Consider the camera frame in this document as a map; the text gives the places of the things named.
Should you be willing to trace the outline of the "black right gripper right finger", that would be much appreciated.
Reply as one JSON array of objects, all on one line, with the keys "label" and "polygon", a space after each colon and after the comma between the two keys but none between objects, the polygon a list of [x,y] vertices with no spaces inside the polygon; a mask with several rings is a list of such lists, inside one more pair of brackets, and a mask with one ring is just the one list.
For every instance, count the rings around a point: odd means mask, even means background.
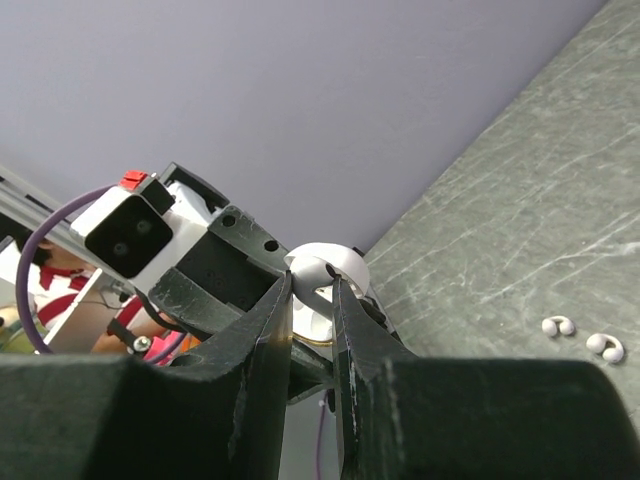
[{"label": "black right gripper right finger", "polygon": [[332,285],[345,479],[635,479],[639,439],[584,361],[424,358]]}]

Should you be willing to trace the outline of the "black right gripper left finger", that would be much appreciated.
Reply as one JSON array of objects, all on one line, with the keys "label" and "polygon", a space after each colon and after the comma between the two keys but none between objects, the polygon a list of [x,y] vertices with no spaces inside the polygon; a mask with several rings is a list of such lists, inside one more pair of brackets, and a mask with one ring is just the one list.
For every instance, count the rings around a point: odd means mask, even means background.
[{"label": "black right gripper left finger", "polygon": [[292,282],[157,367],[133,356],[1,358],[5,479],[274,479],[292,346]]}]

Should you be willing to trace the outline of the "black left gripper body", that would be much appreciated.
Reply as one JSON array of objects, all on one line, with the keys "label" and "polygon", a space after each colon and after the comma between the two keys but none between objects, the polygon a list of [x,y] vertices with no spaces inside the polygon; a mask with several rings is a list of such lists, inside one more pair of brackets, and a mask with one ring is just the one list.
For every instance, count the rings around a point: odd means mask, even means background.
[{"label": "black left gripper body", "polygon": [[[248,213],[208,182],[172,163],[159,176],[192,188],[214,211],[206,233],[150,290],[151,300],[199,339],[207,339],[249,311],[285,272],[287,250]],[[359,299],[391,336],[397,331],[369,286]],[[288,397],[303,400],[333,380],[331,346],[309,345],[294,333]]]}]

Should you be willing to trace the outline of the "white square charging case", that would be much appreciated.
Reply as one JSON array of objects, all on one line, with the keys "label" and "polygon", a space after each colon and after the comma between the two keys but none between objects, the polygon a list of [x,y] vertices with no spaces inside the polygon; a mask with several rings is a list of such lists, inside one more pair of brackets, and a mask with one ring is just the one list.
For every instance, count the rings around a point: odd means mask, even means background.
[{"label": "white square charging case", "polygon": [[291,250],[284,261],[292,277],[294,335],[309,345],[329,346],[334,276],[346,280],[358,299],[365,297],[370,273],[364,259],[343,245],[312,242]]}]

